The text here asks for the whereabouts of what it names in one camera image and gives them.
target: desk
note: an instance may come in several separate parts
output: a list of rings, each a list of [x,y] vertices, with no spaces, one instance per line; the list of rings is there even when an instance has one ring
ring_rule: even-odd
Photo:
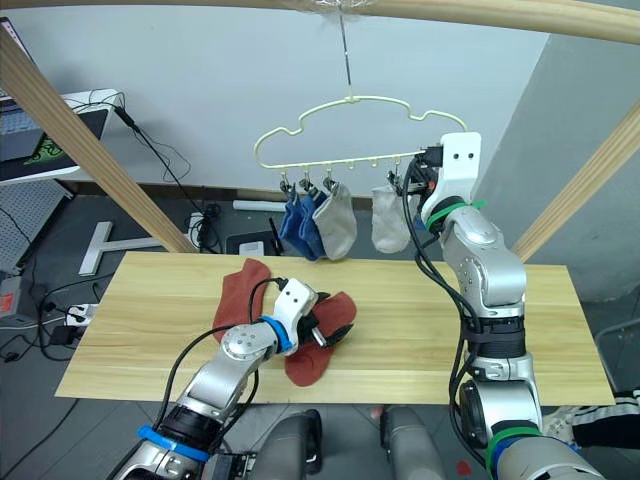
[[[67,105],[79,114],[95,112],[98,110],[104,110],[107,112],[104,120],[94,120],[88,125],[93,133],[100,138],[104,132],[105,126],[109,122],[111,113],[113,112],[112,106],[100,102],[104,101],[114,103],[119,95],[120,93],[113,89],[100,89],[91,90],[89,92],[70,93],[62,95],[62,98],[65,100]],[[0,185],[33,182],[49,178],[62,178],[80,170],[80,167],[64,154],[46,162],[27,162],[29,162],[29,159],[24,158],[3,162],[3,168],[0,171]]]
[[[344,290],[358,315],[320,381],[293,385],[283,359],[275,358],[260,368],[257,402],[447,403],[457,312],[413,262],[260,260],[274,276],[299,278],[318,291]],[[222,277],[243,262],[238,256],[128,252],[56,395],[160,400],[179,352],[211,328]],[[438,268],[454,282],[446,265]],[[566,268],[530,265],[527,273],[527,346],[542,403],[613,403]],[[276,293],[268,287],[265,313]],[[216,348],[212,339],[192,350],[176,375],[173,398]]]

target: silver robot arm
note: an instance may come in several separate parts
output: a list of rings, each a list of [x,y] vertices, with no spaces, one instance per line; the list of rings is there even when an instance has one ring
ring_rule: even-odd
[[[478,133],[447,134],[416,162],[426,190],[422,220],[439,235],[468,307],[465,355],[473,352],[474,358],[471,379],[458,392],[463,436],[473,448],[486,448],[494,479],[602,478],[567,445],[539,432],[540,400],[525,346],[525,269],[505,247],[500,229],[472,203],[480,143]]]
[[[156,428],[138,430],[141,441],[109,479],[200,478],[204,464],[226,433],[223,425],[249,376],[263,362],[276,354],[291,355],[307,341],[324,347],[346,335],[350,326],[329,338],[317,328],[311,310],[327,294],[319,295],[296,279],[283,279],[279,287],[273,316],[228,330],[213,359],[198,370],[162,422]]]

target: gray floor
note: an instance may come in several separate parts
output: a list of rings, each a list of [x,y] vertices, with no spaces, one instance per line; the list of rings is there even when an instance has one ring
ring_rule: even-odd
[[[184,225],[191,211],[188,202],[158,199],[160,207],[178,225]],[[223,214],[217,223],[220,235],[246,233],[268,229],[268,215],[239,213],[223,204]],[[280,217],[274,215],[276,223]],[[356,258],[405,258],[409,250],[393,256],[382,256],[371,245],[371,214],[357,212],[358,241],[351,256]],[[84,249],[98,221],[115,222],[111,239],[145,236],[117,205],[106,197],[78,197],[66,205],[56,216],[44,238],[38,242],[37,282],[46,289],[78,281],[77,275]],[[433,247],[438,258],[438,247]],[[115,270],[122,254],[106,254],[98,275]],[[33,259],[27,264],[30,272]],[[103,291],[108,279],[98,281]],[[640,313],[637,300],[640,292],[605,304],[584,304],[592,332],[630,319]],[[52,300],[60,307],[72,303],[93,301],[91,283],[63,290]],[[11,338],[9,332],[0,332],[0,344]],[[610,362],[619,384],[628,388],[640,381],[640,329],[631,329],[620,335],[611,335],[603,342],[604,356]],[[22,345],[4,349],[21,351]],[[51,353],[65,357],[72,353],[63,348],[52,348]],[[46,360],[32,349],[17,363],[0,363],[1,409],[0,452],[2,469],[11,466],[35,442],[44,436],[69,408],[71,399],[55,398],[54,392],[64,373],[66,363]],[[257,449],[269,428],[284,415],[308,408],[308,405],[258,405],[251,408],[227,436],[234,450]],[[323,471],[315,478],[322,479],[390,479],[390,469],[378,445],[378,425],[371,417],[368,405],[317,405],[324,424]],[[157,409],[152,402],[116,402],[81,400],[60,430],[10,476],[11,479],[88,479],[104,478],[111,467],[136,441],[135,431],[152,421]],[[456,466],[459,461],[471,460],[455,439],[443,406],[417,406],[416,411],[434,435],[443,456],[449,478],[461,478]],[[637,452],[609,448],[586,449],[585,455],[610,480],[637,478],[640,458]],[[486,478],[479,467],[473,465],[473,474],[465,478]]]

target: white stand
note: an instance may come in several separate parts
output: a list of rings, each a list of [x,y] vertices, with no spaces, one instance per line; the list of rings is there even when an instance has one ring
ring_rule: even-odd
[[[162,246],[160,242],[153,237],[109,242],[107,239],[111,233],[111,227],[113,227],[112,222],[98,222],[91,241],[89,242],[87,252],[82,259],[82,265],[80,265],[80,271],[78,272],[79,275],[95,275],[104,252]]]

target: white sock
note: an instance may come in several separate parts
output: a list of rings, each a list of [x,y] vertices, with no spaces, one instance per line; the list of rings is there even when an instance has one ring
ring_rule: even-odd
[[[401,252],[409,244],[409,228],[404,220],[402,199],[391,185],[377,187],[373,193],[373,229],[371,241],[382,253]]]
[[[331,195],[313,212],[313,221],[329,259],[339,260],[349,253],[356,241],[358,227],[347,187],[336,183]]]

